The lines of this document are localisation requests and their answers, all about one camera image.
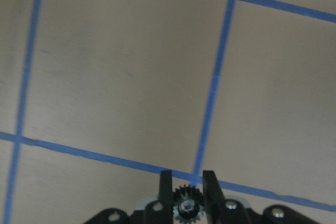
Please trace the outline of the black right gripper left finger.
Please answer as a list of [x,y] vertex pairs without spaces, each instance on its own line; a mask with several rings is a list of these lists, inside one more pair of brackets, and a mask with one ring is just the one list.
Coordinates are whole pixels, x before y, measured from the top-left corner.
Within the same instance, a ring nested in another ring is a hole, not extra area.
[[135,204],[131,223],[173,223],[172,171],[160,172],[157,196],[146,197]]

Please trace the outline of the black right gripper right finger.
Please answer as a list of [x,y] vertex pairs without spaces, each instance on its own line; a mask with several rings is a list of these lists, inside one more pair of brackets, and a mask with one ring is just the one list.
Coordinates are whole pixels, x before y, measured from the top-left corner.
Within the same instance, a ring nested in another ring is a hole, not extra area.
[[214,171],[204,170],[202,177],[204,206],[209,223],[251,223],[242,203],[225,198]]

